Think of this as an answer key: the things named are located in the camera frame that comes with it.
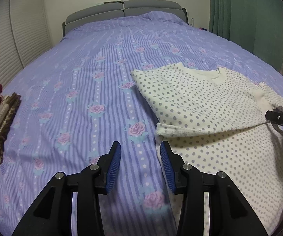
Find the white polka dot garment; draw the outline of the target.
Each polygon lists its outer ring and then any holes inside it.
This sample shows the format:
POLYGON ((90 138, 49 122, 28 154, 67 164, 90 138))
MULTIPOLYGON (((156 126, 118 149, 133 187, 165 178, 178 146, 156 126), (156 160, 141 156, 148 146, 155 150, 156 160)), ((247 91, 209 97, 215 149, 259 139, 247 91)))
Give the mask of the white polka dot garment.
POLYGON ((283 128, 265 113, 283 111, 283 97, 221 67, 177 63, 131 77, 159 120, 158 139, 204 173, 226 172, 272 234, 283 218, 283 128))

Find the white louvered wardrobe door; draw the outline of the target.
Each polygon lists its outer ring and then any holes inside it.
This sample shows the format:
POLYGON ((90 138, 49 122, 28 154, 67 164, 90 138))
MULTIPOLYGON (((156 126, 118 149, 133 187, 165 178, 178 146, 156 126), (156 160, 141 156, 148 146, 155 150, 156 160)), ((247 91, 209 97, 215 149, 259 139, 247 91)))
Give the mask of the white louvered wardrobe door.
POLYGON ((0 0, 0 84, 52 48, 44 0, 0 0))

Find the grey padded headboard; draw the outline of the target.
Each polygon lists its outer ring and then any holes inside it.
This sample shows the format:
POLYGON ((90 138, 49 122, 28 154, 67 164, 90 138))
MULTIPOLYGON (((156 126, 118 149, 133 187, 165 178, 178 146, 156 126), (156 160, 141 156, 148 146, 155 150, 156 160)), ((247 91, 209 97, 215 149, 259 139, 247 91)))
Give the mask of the grey padded headboard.
POLYGON ((180 4, 166 0, 127 0, 107 2, 70 14, 62 25, 63 36, 86 23, 121 17, 139 16, 151 11, 162 11, 178 16, 188 23, 187 10, 180 4))

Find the purple floral striped bedspread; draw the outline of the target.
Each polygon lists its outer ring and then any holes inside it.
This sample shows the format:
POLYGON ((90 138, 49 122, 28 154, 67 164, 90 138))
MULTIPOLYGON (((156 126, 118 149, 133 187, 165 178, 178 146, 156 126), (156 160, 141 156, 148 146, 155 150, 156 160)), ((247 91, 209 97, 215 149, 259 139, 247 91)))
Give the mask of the purple floral striped bedspread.
POLYGON ((149 12, 82 25, 4 91, 20 95, 21 104, 0 165, 0 233, 13 233, 56 172, 80 172, 117 141, 118 177, 100 197, 105 234, 175 235, 182 198, 166 185, 159 120, 131 73, 177 63, 203 71, 228 68, 283 97, 283 76, 271 65, 173 14, 149 12))

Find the green curtain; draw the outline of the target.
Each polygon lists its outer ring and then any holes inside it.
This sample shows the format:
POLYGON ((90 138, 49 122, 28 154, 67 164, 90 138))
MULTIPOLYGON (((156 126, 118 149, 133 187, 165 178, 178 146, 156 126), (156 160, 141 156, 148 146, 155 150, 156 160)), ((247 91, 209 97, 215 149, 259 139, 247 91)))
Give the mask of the green curtain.
POLYGON ((281 70, 282 0, 210 0, 209 31, 281 70))

